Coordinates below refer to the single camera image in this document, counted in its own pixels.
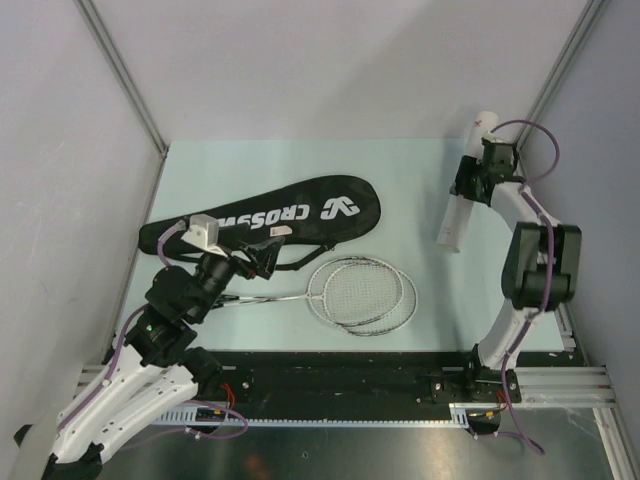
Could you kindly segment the white shuttlecock tube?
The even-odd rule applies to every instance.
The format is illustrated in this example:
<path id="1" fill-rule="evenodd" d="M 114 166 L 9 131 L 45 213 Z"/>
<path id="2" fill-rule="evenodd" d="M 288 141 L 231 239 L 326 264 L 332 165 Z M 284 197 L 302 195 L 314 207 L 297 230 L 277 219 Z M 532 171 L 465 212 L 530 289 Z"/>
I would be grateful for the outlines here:
<path id="1" fill-rule="evenodd" d="M 461 251 L 461 244 L 471 217 L 474 202 L 463 196 L 465 180 L 474 173 L 482 158 L 482 137 L 497 126 L 499 116 L 492 111 L 476 115 L 467 136 L 454 181 L 449 190 L 447 208 L 437 235 L 436 244 L 453 253 Z"/>

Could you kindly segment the black Crossway racket bag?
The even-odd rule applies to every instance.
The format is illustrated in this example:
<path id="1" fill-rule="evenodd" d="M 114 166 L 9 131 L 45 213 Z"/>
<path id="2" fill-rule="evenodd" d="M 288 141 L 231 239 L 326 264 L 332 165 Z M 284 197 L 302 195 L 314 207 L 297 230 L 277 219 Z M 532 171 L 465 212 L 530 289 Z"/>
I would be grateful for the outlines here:
<path id="1" fill-rule="evenodd" d="M 254 245 L 272 237 L 284 244 L 315 248 L 278 271 L 297 271 L 336 245 L 369 233 L 381 218 L 374 187 L 352 175 L 326 175 L 202 212 L 219 221 L 218 241 L 225 249 Z"/>

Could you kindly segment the black white badminton racket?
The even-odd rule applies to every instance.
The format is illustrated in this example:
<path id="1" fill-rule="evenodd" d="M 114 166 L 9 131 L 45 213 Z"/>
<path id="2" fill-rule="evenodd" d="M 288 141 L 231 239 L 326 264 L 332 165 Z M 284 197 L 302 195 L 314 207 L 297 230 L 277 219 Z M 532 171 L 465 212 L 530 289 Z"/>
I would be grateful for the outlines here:
<path id="1" fill-rule="evenodd" d="M 419 305 L 413 280 L 382 260 L 347 256 L 328 261 L 297 295 L 223 295 L 213 307 L 303 301 L 318 319 L 361 338 L 390 334 L 409 323 Z"/>

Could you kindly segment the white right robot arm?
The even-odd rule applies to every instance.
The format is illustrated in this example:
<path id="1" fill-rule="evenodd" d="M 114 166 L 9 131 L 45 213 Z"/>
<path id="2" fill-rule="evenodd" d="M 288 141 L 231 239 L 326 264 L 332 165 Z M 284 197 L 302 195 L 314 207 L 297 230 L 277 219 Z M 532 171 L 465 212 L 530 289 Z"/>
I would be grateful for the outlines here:
<path id="1" fill-rule="evenodd" d="M 500 279 L 504 303 L 461 376 L 462 391 L 473 401 L 502 387 L 535 322 L 571 300 L 577 288 L 581 229 L 544 209 L 516 174 L 516 163 L 513 144 L 489 134 L 469 139 L 451 187 L 455 199 L 491 208 L 512 232 Z"/>

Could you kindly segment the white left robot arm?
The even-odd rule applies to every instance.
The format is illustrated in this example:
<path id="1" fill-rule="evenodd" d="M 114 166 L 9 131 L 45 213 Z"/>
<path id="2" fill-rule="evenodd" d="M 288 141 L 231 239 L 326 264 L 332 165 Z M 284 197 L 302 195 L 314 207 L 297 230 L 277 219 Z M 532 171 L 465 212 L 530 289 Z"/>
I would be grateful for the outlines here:
<path id="1" fill-rule="evenodd" d="M 125 322 L 110 362 L 64 409 L 14 436 L 13 479 L 95 479 L 103 466 L 163 413 L 221 387 L 220 363 L 192 347 L 200 324 L 234 276 L 268 279 L 281 237 L 204 252 L 193 271 L 161 269 L 145 305 Z"/>

